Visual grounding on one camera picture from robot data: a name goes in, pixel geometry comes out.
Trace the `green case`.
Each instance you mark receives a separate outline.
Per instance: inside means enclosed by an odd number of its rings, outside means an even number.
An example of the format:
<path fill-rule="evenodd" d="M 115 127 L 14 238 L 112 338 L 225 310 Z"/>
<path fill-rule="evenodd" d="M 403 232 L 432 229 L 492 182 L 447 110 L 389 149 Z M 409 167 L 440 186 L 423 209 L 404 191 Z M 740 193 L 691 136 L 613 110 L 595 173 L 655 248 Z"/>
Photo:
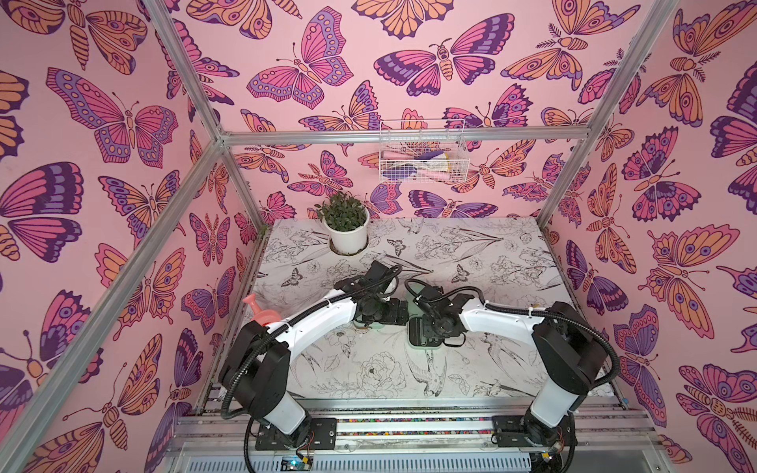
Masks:
<path fill-rule="evenodd" d="M 405 348 L 412 353 L 434 354 L 438 352 L 441 347 L 416 347 L 413 345 L 407 345 Z"/>

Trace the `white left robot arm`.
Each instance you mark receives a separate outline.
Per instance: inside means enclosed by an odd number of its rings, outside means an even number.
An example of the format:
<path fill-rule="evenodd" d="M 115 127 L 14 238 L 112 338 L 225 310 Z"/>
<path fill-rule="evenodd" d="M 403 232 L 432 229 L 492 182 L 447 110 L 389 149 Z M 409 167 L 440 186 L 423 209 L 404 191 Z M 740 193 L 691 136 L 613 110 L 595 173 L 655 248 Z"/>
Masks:
<path fill-rule="evenodd" d="M 369 270 L 337 282 L 314 305 L 282 321 L 244 325 L 219 374 L 226 389 L 220 415 L 231 420 L 246 415 L 252 422 L 275 428 L 292 447 L 311 431 L 311 415 L 289 394 L 291 364 L 333 329 L 353 321 L 404 325 L 407 303 L 392 294 L 400 265 L 375 260 Z"/>

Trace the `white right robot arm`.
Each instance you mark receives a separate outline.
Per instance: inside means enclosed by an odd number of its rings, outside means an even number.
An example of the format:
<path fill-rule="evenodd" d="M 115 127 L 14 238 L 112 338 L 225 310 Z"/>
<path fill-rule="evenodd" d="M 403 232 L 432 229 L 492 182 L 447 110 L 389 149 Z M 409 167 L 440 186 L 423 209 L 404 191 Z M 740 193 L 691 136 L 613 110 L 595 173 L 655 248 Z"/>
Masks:
<path fill-rule="evenodd" d="M 587 395 L 609 384 L 620 372 L 620 358 L 599 331 L 567 303 L 526 309 L 497 305 L 473 286 L 444 291 L 419 279 L 404 283 L 421 311 L 410 322 L 410 341 L 440 341 L 481 332 L 529 342 L 540 356 L 548 379 L 520 418 L 520 435 L 533 447 L 575 441 L 575 411 Z"/>

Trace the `potted green plant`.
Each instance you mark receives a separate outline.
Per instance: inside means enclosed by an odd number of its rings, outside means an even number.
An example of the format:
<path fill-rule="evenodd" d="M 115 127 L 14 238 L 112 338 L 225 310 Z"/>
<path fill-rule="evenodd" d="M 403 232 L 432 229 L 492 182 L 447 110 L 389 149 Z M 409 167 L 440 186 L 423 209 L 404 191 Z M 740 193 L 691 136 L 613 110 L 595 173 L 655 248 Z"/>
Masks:
<path fill-rule="evenodd" d="M 315 214 L 326 226 L 337 254 L 355 255 L 368 246 L 370 213 L 351 193 L 337 192 L 328 197 L 315 205 Z"/>

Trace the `pink plastic toy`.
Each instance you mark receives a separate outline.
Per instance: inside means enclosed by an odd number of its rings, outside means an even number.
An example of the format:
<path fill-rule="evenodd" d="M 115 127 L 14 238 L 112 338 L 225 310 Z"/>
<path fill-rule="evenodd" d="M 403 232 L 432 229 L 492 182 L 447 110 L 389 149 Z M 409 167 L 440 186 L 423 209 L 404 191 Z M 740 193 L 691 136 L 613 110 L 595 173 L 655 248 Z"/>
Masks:
<path fill-rule="evenodd" d="M 262 309 L 256 301 L 256 294 L 251 294 L 242 299 L 245 305 L 252 310 L 252 320 L 261 326 L 268 326 L 272 323 L 280 322 L 281 315 L 273 309 Z"/>

